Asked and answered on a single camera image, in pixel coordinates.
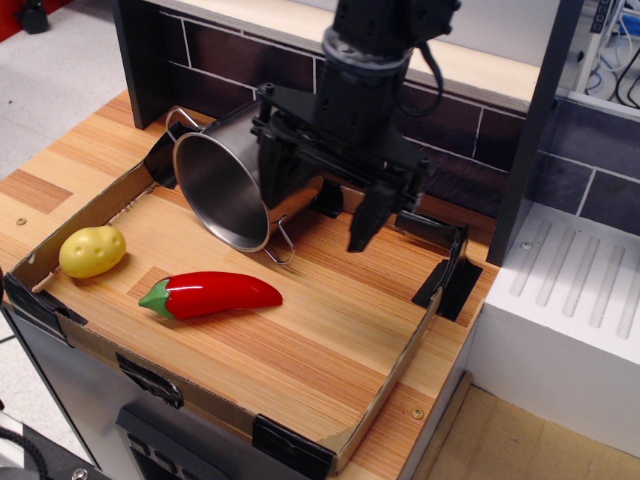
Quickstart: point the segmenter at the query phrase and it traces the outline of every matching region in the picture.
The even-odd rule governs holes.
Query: wooden countertop
[[[125,93],[0,182],[3,270],[138,164],[162,133],[162,119],[144,131],[134,128]],[[497,273],[484,263],[493,222],[430,204],[443,220],[471,224],[469,257],[485,270],[456,322],[435,317],[340,478],[397,477]],[[168,211],[179,241],[163,234]],[[140,227],[142,217],[157,230]],[[158,187],[114,221],[129,243],[123,264],[85,281],[57,273],[45,289],[85,316],[87,330],[331,446],[362,414],[420,320],[424,310],[410,299],[442,258],[391,229],[363,254],[347,254],[348,222],[348,215],[330,220],[312,213],[293,219],[299,257],[282,268],[204,233],[180,192]],[[285,305],[189,322],[159,320],[137,307],[146,288],[167,273],[229,266],[277,286]],[[214,365],[220,368],[211,375]],[[424,417],[414,418],[415,409]]]

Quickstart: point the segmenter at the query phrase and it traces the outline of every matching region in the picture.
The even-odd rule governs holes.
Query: metal pot
[[[173,150],[173,164],[185,198],[213,235],[242,252],[265,249],[276,263],[286,264],[293,258],[295,247],[282,225],[318,196],[323,179],[311,179],[273,209],[264,204],[259,146],[250,133],[258,109],[257,103],[250,104],[199,127],[199,132],[181,136]],[[266,248],[276,230],[291,247],[291,257],[285,261]]]

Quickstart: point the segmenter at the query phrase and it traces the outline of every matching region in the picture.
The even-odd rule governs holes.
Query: dark tile wall
[[[640,122],[562,101],[535,201],[640,235]]]
[[[253,100],[267,81],[316,91],[321,54],[168,9],[163,26],[176,104],[220,117]],[[402,96],[415,109],[435,97],[417,84],[407,84]],[[427,193],[497,216],[524,115],[446,94],[433,115],[415,119],[398,113],[395,120],[437,167],[424,185]]]

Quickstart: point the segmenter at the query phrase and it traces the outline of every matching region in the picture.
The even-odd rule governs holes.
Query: yellow potato
[[[60,248],[60,268],[74,278],[89,278],[113,268],[127,251],[122,233],[111,226],[88,227],[71,235]]]

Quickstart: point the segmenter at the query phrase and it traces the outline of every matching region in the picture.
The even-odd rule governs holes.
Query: red pepper
[[[160,280],[138,305],[167,318],[190,318],[235,308],[282,305],[282,295],[249,275],[193,272]]]

